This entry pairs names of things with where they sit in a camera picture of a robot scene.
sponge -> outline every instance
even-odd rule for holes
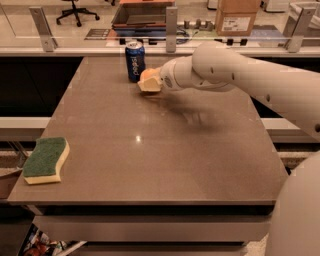
[[[162,82],[160,79],[160,68],[148,68],[140,75],[138,85],[143,92],[160,92]]]
[[[60,169],[70,147],[63,137],[41,138],[23,166],[23,177],[28,184],[60,182]]]

table surface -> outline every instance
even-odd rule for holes
[[[54,136],[71,148],[62,182],[20,177],[12,204],[272,205],[287,177],[248,95],[142,94],[120,55],[83,59],[43,134]]]

beverage can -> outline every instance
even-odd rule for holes
[[[130,41],[126,44],[125,52],[129,79],[136,83],[140,80],[142,71],[146,69],[143,44],[139,41]]]

table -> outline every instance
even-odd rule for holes
[[[62,182],[20,177],[8,201],[61,240],[242,245],[266,234],[287,177],[248,95],[142,94],[120,54],[83,59],[42,136],[70,144]]]

green sponge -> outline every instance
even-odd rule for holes
[[[63,137],[41,138],[23,166],[23,176],[28,184],[60,182],[60,169],[70,152]]]

